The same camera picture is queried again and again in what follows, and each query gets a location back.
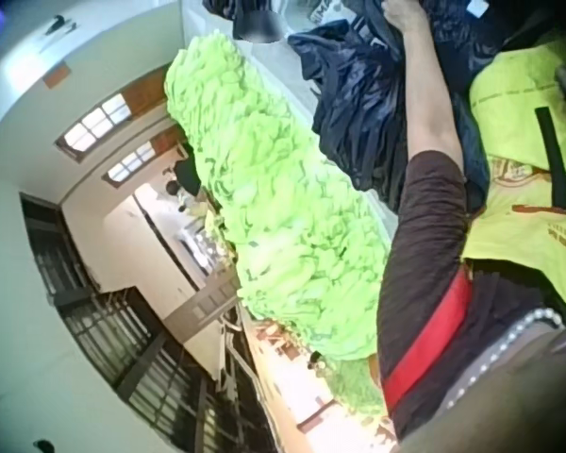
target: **brown sleeve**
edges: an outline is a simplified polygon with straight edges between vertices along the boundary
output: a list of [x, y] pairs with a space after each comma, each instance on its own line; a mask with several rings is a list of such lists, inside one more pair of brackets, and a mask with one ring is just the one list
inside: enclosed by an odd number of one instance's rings
[[465, 199], [461, 171], [446, 155], [427, 151], [411, 160], [379, 296], [382, 379], [419, 335], [458, 271], [467, 231]]

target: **pearl necklace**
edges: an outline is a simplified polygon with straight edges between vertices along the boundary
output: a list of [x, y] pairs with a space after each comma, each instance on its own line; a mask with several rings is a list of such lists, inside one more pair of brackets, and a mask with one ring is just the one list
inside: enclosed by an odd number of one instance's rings
[[467, 390], [474, 386], [481, 379], [491, 368], [492, 366], [499, 361], [499, 358], [508, 351], [509, 347], [516, 341], [522, 334], [535, 322], [539, 321], [551, 321], [556, 328], [562, 327], [562, 318], [559, 314], [557, 314], [552, 309], [536, 309], [530, 311], [526, 314], [526, 316], [520, 320], [518, 323], [514, 325], [514, 327], [509, 331], [509, 334], [506, 336], [506, 339], [499, 345], [499, 348], [496, 352], [493, 352], [489, 359], [487, 360], [488, 363], [484, 363], [479, 370], [479, 374], [477, 376], [470, 377], [470, 381], [468, 383], [468, 387], [460, 388], [457, 392], [457, 396], [455, 399], [449, 401], [446, 405], [446, 409], [453, 409], [453, 407], [457, 404], [457, 402], [465, 395]]

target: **black stripe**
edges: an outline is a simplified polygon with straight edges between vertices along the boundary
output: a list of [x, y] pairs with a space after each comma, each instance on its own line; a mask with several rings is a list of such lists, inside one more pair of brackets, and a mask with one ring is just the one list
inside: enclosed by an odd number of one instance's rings
[[554, 208], [566, 210], [566, 168], [559, 150], [558, 135], [548, 107], [535, 109], [551, 173], [551, 199]]

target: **window frame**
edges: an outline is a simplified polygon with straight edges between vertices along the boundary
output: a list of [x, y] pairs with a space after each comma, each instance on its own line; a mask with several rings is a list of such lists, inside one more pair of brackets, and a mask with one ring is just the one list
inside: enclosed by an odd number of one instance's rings
[[[146, 144], [149, 144], [151, 146], [151, 149], [153, 150], [153, 156], [149, 159], [149, 160], [142, 160], [141, 155], [138, 154], [138, 151], [141, 147], [145, 146]], [[130, 171], [127, 167], [127, 165], [124, 163], [124, 159], [127, 158], [128, 156], [135, 154], [137, 157], [137, 160], [139, 160], [141, 162], [141, 166], [137, 167], [136, 169], [134, 169], [133, 171]], [[109, 168], [107, 170], [107, 172], [103, 175], [103, 179], [110, 184], [112, 187], [114, 187], [115, 189], [119, 189], [120, 187], [122, 187], [122, 185], [126, 184], [126, 182], [133, 177], [134, 175], [136, 175], [138, 172], [140, 172], [143, 168], [146, 168], [151, 162], [153, 162], [153, 160], [157, 159], [159, 156], [163, 156], [162, 154], [158, 154], [158, 152], [155, 150], [155, 148], [153, 147], [153, 144], [151, 143], [151, 140], [148, 140], [147, 142], [143, 143], [141, 146], [138, 146], [136, 149], [134, 149], [134, 151], [131, 151], [130, 153], [126, 154], [124, 157], [122, 157], [121, 159], [119, 159], [117, 161], [117, 163], [113, 164], [111, 166], [111, 168]], [[116, 181], [114, 179], [111, 178], [111, 176], [109, 176], [109, 172], [116, 166], [116, 165], [123, 165], [126, 170], [128, 171], [128, 176], [126, 176], [124, 179], [122, 179], [121, 181]]]
[[[95, 111], [96, 109], [101, 109], [106, 117], [111, 121], [109, 115], [103, 110], [103, 104], [105, 104], [109, 99], [112, 99], [113, 97], [117, 96], [118, 94], [123, 95], [124, 91], [126, 89], [128, 89], [129, 87], [131, 87], [132, 85], [134, 85], [135, 83], [139, 83], [140, 81], [142, 81], [143, 79], [154, 75], [156, 72], [158, 71], [163, 71], [166, 70], [167, 72], [167, 68], [170, 66], [171, 62], [168, 62], [164, 65], [161, 65], [151, 71], [149, 71], [148, 73], [141, 75], [140, 77], [132, 80], [130, 83], [125, 84], [122, 88], [120, 88], [119, 90], [117, 90], [116, 92], [113, 92], [112, 94], [110, 94], [109, 96], [107, 96], [106, 98], [102, 99], [100, 102], [98, 102], [97, 104], [93, 105], [91, 109], [88, 109], [83, 115], [81, 115], [80, 117], [78, 117], [72, 124], [70, 124], [59, 136], [58, 138], [55, 140], [55, 146], [62, 151], [63, 153], [65, 153], [67, 156], [69, 156], [71, 159], [75, 160], [77, 163], [81, 163], [92, 151], [94, 151], [99, 145], [105, 143], [109, 138], [111, 138], [116, 132], [122, 130], [124, 127], [128, 126], [130, 123], [132, 123], [135, 119], [138, 119], [140, 117], [142, 117], [145, 113], [143, 113], [142, 115], [138, 116], [138, 117], [134, 117], [134, 112], [130, 112], [130, 115], [125, 118], [123, 121], [121, 121], [120, 123], [118, 123], [117, 125], [113, 124], [113, 127], [107, 131], [104, 135], [102, 135], [100, 138], [96, 138], [96, 136], [94, 136], [92, 134], [92, 131], [86, 127], [86, 125], [84, 125], [82, 123], [82, 120], [84, 118], [86, 118], [89, 114], [91, 114], [93, 111]], [[155, 105], [154, 109], [156, 109], [159, 106], [164, 105], [167, 102], [167, 98], [165, 96], [165, 92], [164, 92], [164, 99], [163, 102], [160, 102], [159, 104]], [[78, 151], [76, 149], [74, 149], [72, 146], [70, 146], [66, 141], [65, 141], [65, 135], [70, 132], [75, 125], [82, 125], [82, 127], [86, 128], [87, 133], [90, 133], [91, 135], [93, 135], [93, 137], [96, 139], [95, 142], [93, 144], [91, 144], [88, 148], [86, 148], [85, 151]]]
[[[77, 121], [75, 121], [75, 123], [73, 123], [72, 125], [70, 125], [67, 130], [65, 130], [59, 137], [58, 139], [55, 141], [55, 145], [57, 146], [58, 149], [60, 149], [62, 152], [64, 152], [67, 156], [69, 156], [70, 158], [72, 158], [73, 160], [75, 160], [77, 163], [81, 163], [92, 151], [94, 151], [94, 149], [96, 149], [99, 145], [103, 144], [104, 142], [106, 142], [115, 132], [123, 129], [125, 126], [127, 126], [128, 124], [130, 124], [132, 121], [134, 121], [134, 118], [132, 116], [132, 112], [130, 112], [130, 114], [123, 119], [121, 122], [115, 124], [113, 122], [113, 120], [111, 120], [110, 115], [103, 109], [103, 104], [105, 104], [108, 100], [114, 98], [115, 96], [117, 96], [118, 94], [122, 94], [122, 91], [124, 89], [119, 90], [118, 92], [113, 93], [110, 97], [108, 97], [107, 99], [103, 99], [101, 102], [99, 102], [98, 104], [96, 104], [95, 106], [93, 106], [90, 110], [88, 110], [84, 115], [82, 115], [80, 118], [77, 119]], [[92, 132], [92, 128], [91, 127], [87, 127], [82, 121], [88, 116], [90, 115], [92, 112], [94, 112], [95, 110], [100, 109], [104, 114], [105, 117], [108, 121], [111, 122], [112, 124], [112, 128], [110, 130], [108, 130], [105, 134], [103, 134], [100, 137], [96, 137], [94, 135], [94, 133]], [[77, 125], [80, 125], [82, 127], [84, 127], [86, 129], [86, 134], [91, 134], [95, 140], [94, 143], [91, 144], [88, 148], [86, 148], [85, 151], [79, 151], [75, 148], [73, 148], [70, 144], [67, 143], [67, 141], [65, 140], [65, 135], [67, 135], [68, 132], [70, 132], [71, 130], [73, 130], [73, 128]]]

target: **yellow vest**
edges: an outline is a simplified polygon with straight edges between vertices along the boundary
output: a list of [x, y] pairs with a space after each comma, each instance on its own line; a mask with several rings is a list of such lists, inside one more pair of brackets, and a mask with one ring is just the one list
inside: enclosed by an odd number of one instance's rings
[[470, 100], [491, 167], [486, 210], [464, 258], [509, 260], [542, 271], [566, 302], [566, 211], [551, 206], [551, 177], [535, 109], [549, 107], [566, 168], [566, 102], [555, 81], [566, 45], [500, 54]]

